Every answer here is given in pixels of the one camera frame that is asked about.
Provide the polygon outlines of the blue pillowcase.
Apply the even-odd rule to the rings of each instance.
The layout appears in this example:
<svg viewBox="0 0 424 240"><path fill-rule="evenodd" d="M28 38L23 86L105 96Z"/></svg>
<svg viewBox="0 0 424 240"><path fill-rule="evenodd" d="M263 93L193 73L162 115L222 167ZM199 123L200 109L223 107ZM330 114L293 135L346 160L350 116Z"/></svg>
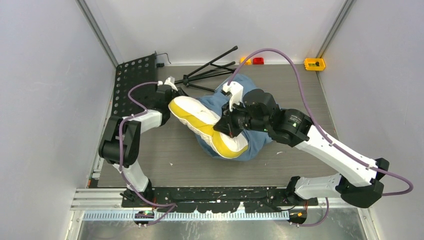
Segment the blue pillowcase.
<svg viewBox="0 0 424 240"><path fill-rule="evenodd" d="M246 94L247 92L257 88L252 79L243 74L238 73L234 77L233 81L243 86L243 94ZM207 107L211 111L215 112L218 116L222 115L222 105L229 101L229 98L221 93L221 90L226 83L226 80L222 82L215 89L212 95L204 95L197 98L198 101L200 101L205 107ZM242 132L242 135L248 141L247 150L244 151L240 156L233 158L234 161L246 162L254 159L265 145L273 141L265 132L244 130ZM207 143L202 140L199 135L196 135L195 137L198 144L207 155L215 159L224 159L222 156L216 153L209 145L207 145Z"/></svg>

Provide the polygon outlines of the white pillow with yellow band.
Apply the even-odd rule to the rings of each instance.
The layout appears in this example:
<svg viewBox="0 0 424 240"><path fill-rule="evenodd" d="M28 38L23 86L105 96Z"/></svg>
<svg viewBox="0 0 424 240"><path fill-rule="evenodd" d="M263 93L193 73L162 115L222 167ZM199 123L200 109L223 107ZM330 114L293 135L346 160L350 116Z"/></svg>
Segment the white pillow with yellow band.
<svg viewBox="0 0 424 240"><path fill-rule="evenodd" d="M248 140L242 134L231 138L214 129L220 117L199 100L189 96L178 96L171 100L168 108L219 157L235 159L248 150Z"/></svg>

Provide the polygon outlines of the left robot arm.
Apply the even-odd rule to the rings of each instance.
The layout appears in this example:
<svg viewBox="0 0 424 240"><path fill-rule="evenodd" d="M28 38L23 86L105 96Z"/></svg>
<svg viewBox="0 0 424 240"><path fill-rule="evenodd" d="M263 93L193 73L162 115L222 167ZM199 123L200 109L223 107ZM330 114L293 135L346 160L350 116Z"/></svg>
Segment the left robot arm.
<svg viewBox="0 0 424 240"><path fill-rule="evenodd" d="M156 87L154 97L147 106L128 97L142 109L129 116L111 116L101 138L98 154L118 170L126 183L123 196L148 207L154 199L151 180L144 174L139 162L142 133L163 126L170 118L169 103L176 97L186 96L180 87L162 84Z"/></svg>

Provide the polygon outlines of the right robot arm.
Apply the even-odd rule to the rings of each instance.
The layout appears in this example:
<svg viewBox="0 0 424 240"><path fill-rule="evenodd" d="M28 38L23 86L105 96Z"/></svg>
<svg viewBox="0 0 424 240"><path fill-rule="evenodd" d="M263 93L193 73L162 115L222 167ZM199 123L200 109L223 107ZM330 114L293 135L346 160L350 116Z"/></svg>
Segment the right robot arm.
<svg viewBox="0 0 424 240"><path fill-rule="evenodd" d="M283 194L291 205L314 198L341 198L365 209L383 196L381 178L390 165L384 158L371 159L346 147L300 110L280 108L274 97L261 89L247 93L226 89L222 94L228 101L221 107L214 130L232 139L243 131L263 132L336 170L324 177L293 176Z"/></svg>

